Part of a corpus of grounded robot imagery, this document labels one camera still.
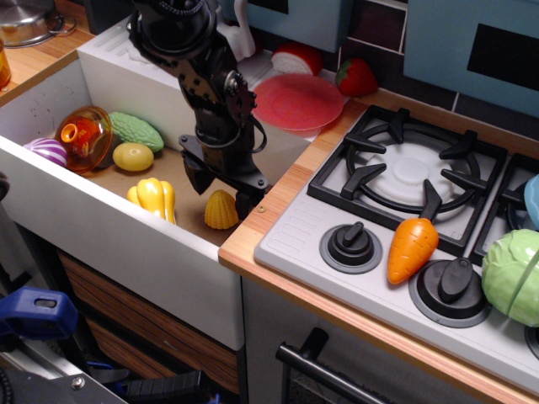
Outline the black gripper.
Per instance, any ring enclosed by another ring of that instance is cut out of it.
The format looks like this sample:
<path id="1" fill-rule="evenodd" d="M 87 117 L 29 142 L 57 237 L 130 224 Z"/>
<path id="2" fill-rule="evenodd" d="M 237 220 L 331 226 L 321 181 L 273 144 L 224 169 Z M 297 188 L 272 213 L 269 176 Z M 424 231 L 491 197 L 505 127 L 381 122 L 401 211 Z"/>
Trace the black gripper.
<path id="1" fill-rule="evenodd" d="M 254 130 L 239 130 L 222 144 L 204 142 L 198 136 L 181 135 L 185 173 L 197 194 L 203 194 L 217 178 L 237 190 L 235 208 L 240 221 L 262 200 L 269 185 L 253 160 L 265 149 L 267 135 L 262 134 L 259 146 L 254 145 Z"/>

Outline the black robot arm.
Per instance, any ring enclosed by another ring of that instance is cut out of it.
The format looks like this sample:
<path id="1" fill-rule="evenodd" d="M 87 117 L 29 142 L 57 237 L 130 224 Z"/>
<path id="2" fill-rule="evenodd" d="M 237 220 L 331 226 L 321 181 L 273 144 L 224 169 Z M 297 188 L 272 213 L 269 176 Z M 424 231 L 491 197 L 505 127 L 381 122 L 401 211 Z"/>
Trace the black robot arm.
<path id="1" fill-rule="evenodd" d="M 184 170 L 198 194 L 215 179 L 236 190 L 245 219 L 269 183 L 253 161 L 266 144 L 255 142 L 255 93 L 237 69 L 226 37 L 207 1 L 136 1 L 128 23 L 131 43 L 143 57 L 176 77 L 195 114 L 195 133 L 182 135 Z"/>

